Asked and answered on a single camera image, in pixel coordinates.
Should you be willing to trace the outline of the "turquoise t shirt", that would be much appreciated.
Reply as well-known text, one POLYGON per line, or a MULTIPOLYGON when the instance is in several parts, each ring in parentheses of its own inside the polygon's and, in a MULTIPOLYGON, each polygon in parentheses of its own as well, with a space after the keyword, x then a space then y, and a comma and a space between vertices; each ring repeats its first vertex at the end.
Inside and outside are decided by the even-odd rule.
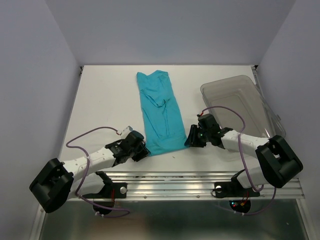
POLYGON ((169 73, 156 70, 136 74, 146 147, 152 156, 186 149, 187 140, 181 111, 169 73))

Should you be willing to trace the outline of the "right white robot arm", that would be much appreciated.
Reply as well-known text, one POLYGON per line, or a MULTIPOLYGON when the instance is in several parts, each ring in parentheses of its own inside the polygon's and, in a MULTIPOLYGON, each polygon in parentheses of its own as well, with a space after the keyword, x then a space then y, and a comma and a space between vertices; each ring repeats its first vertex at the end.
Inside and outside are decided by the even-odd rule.
POLYGON ((279 189, 303 170, 303 164, 280 135, 271 138, 242 134, 232 128, 221 128, 212 114, 198 116, 198 124, 190 127, 185 146, 203 148, 211 143, 215 147, 239 152, 257 159, 259 166, 248 168, 235 174, 227 183, 231 192, 242 195, 248 189, 255 192, 258 186, 270 184, 279 189))

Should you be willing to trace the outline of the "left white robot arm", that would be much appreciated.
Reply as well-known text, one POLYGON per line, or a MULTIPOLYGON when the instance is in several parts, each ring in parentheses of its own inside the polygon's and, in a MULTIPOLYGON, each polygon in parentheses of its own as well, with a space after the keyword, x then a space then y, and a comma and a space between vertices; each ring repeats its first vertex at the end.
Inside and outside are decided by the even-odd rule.
POLYGON ((127 127, 119 133, 120 139, 88 153, 83 157, 60 161, 49 160, 31 182, 29 190, 46 213, 58 210, 67 200, 73 198, 108 199, 98 206, 93 202, 93 209, 100 215, 107 215, 114 210, 114 199, 126 198, 127 183, 115 183, 104 172, 105 169, 146 158, 150 151, 144 137, 139 132, 127 127))

